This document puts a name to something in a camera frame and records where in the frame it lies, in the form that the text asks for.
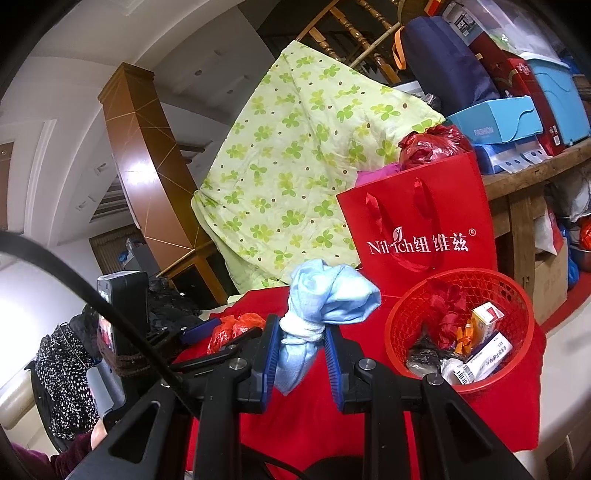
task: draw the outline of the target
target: light blue box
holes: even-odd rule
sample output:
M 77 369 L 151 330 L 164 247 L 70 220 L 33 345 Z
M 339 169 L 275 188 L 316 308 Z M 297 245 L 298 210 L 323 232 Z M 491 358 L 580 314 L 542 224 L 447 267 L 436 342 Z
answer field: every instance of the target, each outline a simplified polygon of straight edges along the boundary
M 543 57 L 524 56 L 540 84 L 565 145 L 591 134 L 587 113 L 574 84 L 569 68 L 564 63 L 544 60 Z
M 448 117 L 473 144 L 500 144 L 543 132 L 529 96 L 487 100 Z

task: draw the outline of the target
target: white ceiling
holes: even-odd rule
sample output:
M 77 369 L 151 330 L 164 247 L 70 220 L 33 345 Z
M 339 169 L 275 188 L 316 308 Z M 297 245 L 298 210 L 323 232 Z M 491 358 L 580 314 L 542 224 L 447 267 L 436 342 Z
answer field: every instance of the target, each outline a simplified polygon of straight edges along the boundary
M 90 223 L 116 175 L 97 95 L 122 61 L 155 72 L 178 142 L 210 142 L 189 165 L 200 184 L 273 61 L 239 1 L 82 0 L 49 31 L 0 104 L 0 143 L 15 142 L 9 229 L 52 246 L 130 223 Z
M 273 61 L 252 25 L 232 8 L 175 48 L 154 69 L 154 79 L 234 120 Z

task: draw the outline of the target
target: red bag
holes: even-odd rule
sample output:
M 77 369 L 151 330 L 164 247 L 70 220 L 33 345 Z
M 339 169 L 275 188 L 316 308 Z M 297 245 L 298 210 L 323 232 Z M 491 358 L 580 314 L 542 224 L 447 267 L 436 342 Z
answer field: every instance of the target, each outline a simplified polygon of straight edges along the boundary
M 242 335 L 253 327 L 265 328 L 265 319 L 256 313 L 243 313 L 236 319 L 234 315 L 220 318 L 221 324 L 213 329 L 212 337 L 209 339 L 207 354 L 219 352 L 219 349 L 230 340 Z
M 337 195 L 361 259 L 383 296 L 400 298 L 452 268 L 496 270 L 495 234 L 474 152 Z
M 402 148 L 398 162 L 403 170 L 472 151 L 469 140 L 455 125 L 436 125 L 422 134 L 410 132 L 398 146 Z

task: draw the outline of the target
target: red ribbon handle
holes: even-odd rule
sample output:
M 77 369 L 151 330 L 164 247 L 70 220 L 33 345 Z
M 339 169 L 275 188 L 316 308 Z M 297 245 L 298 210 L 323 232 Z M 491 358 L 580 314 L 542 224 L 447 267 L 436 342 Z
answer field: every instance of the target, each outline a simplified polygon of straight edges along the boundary
M 441 231 L 441 227 L 431 191 L 419 178 L 415 180 L 413 189 L 414 205 L 421 213 L 421 216 L 429 223 L 430 236 L 437 235 Z M 385 240 L 388 245 L 390 245 L 391 242 L 394 243 L 394 223 L 388 214 L 384 212 L 384 209 L 378 202 L 378 199 L 368 193 L 365 197 L 365 204 L 379 230 L 379 233 L 382 235 L 383 240 Z M 441 255 L 443 252 L 436 251 L 435 246 L 433 246 L 433 251 L 431 252 L 432 255 L 430 255 L 431 258 L 428 265 L 412 262 L 404 258 L 400 253 L 397 253 L 393 248 L 390 249 L 389 253 L 393 257 L 394 261 L 405 270 L 415 273 L 423 273 L 440 265 L 442 261 Z

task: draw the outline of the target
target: blue box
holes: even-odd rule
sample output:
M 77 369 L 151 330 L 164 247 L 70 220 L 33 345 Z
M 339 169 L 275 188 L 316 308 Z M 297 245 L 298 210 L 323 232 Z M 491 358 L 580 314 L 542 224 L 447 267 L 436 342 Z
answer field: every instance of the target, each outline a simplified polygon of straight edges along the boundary
M 473 144 L 502 144 L 543 132 L 531 97 L 501 98 L 448 117 Z
M 515 173 L 550 158 L 536 137 L 504 144 L 473 144 L 478 169 L 483 175 Z
M 524 57 L 550 104 L 564 144 L 572 145 L 588 137 L 591 134 L 589 118 L 569 68 L 535 55 Z

